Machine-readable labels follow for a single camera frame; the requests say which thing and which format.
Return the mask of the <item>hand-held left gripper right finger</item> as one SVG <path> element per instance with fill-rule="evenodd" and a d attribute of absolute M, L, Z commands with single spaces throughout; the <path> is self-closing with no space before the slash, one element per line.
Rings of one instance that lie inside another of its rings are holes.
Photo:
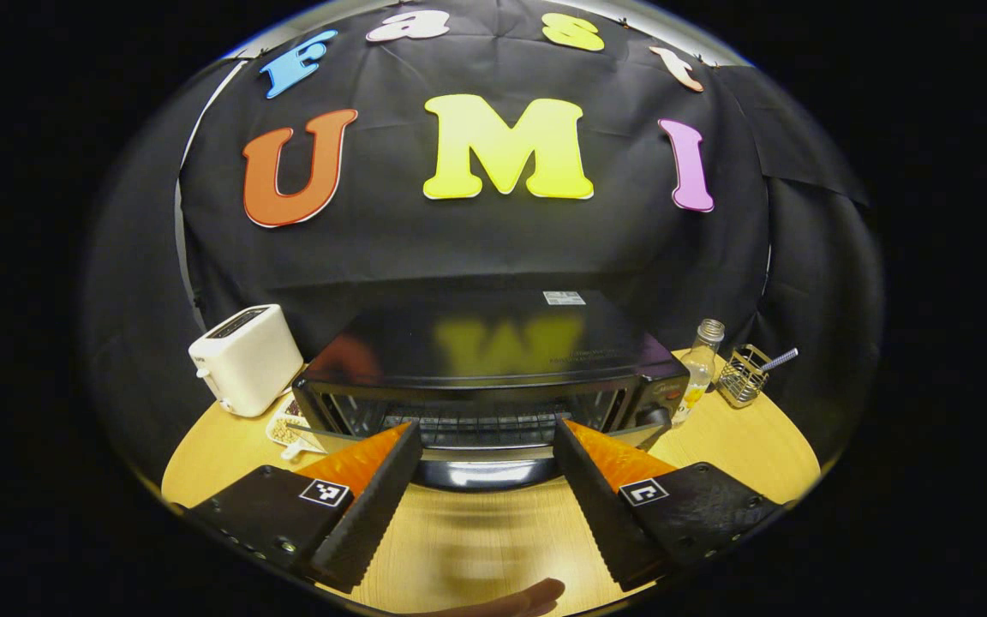
<path fill-rule="evenodd" d="M 785 509 L 709 462 L 667 464 L 569 419 L 553 457 L 625 592 L 721 557 Z"/>

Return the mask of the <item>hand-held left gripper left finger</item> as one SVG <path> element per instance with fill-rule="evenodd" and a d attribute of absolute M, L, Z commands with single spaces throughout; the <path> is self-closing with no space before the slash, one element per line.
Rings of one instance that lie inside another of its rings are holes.
<path fill-rule="evenodd" d="M 420 459 L 420 429 L 404 422 L 298 471 L 258 466 L 189 508 L 189 519 L 283 572 L 349 593 Z"/>

